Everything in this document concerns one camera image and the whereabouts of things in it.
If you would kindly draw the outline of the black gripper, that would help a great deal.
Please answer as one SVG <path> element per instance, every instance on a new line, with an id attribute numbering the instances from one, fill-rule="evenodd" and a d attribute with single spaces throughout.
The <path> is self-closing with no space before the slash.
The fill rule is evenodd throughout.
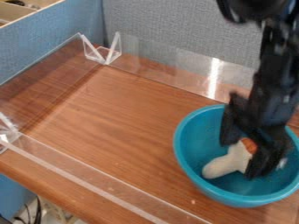
<path id="1" fill-rule="evenodd" d="M 253 148 L 246 177 L 266 176 L 279 165 L 293 150 L 293 140 L 286 133 L 286 124 L 299 102 L 299 80 L 295 77 L 267 77 L 254 75 L 254 86 L 249 98 L 237 92 L 230 93 L 219 129 L 222 146 L 235 144 L 242 134 Z"/>

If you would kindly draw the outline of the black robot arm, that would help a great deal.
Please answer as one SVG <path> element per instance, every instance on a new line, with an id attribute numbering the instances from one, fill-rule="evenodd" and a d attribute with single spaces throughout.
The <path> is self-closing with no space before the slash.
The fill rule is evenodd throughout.
<path id="1" fill-rule="evenodd" d="M 217 0 L 233 24 L 255 23 L 263 30 L 259 68 L 249 97 L 233 92 L 225 108 L 219 142 L 242 136 L 257 143 L 246 176 L 266 176 L 295 142 L 286 125 L 299 106 L 299 0 Z"/>

